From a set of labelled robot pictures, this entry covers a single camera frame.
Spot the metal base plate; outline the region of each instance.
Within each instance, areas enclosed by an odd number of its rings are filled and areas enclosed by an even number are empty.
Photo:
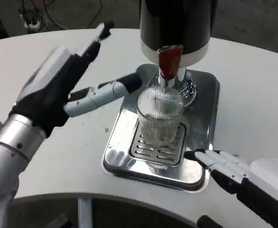
[[[197,162],[183,159],[184,151],[211,149],[214,138],[220,84],[212,74],[187,70],[196,85],[195,100],[185,109],[181,120],[184,138],[173,161],[161,160],[135,153],[140,139],[138,131],[137,99],[150,79],[158,73],[158,66],[144,64],[138,75],[145,86],[124,98],[114,129],[105,149],[104,167],[114,175],[150,182],[170,188],[197,193],[206,188],[209,174]]]

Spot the white table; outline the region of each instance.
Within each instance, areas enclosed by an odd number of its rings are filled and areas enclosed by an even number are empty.
[[[76,89],[97,85],[149,61],[140,49],[139,30],[115,29],[102,43],[97,60]],[[75,50],[91,30],[69,30],[0,40],[0,120],[5,121],[17,95],[53,47]],[[278,157],[278,54],[212,38],[206,57],[191,67],[214,74],[220,99],[214,148],[248,159]],[[190,194],[114,177],[102,156],[121,99],[57,128],[20,176],[17,200],[61,196],[123,199],[194,222],[209,215],[229,228],[270,227],[222,190],[213,180],[202,193]]]

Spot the robotic hand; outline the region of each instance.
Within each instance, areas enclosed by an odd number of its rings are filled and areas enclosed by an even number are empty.
[[[133,73],[98,88],[70,93],[112,27],[110,22],[100,24],[95,36],[75,54],[63,46],[54,49],[24,85],[8,120],[0,126],[0,227],[5,225],[5,210],[17,192],[19,174],[55,127],[141,87],[140,77]]]
[[[246,163],[225,151],[197,149],[184,153],[209,170],[213,179],[228,193],[278,228],[278,159],[262,158]]]

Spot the glass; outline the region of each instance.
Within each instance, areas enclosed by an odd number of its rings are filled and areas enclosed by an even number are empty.
[[[142,91],[137,112],[144,140],[155,146],[171,143],[183,110],[182,96],[173,88],[155,85]]]

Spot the white robotic hand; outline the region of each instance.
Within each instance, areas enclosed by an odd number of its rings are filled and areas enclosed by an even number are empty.
[[[278,228],[278,159],[261,158],[248,164],[225,151],[202,149],[187,151],[184,158],[197,161],[224,190]]]

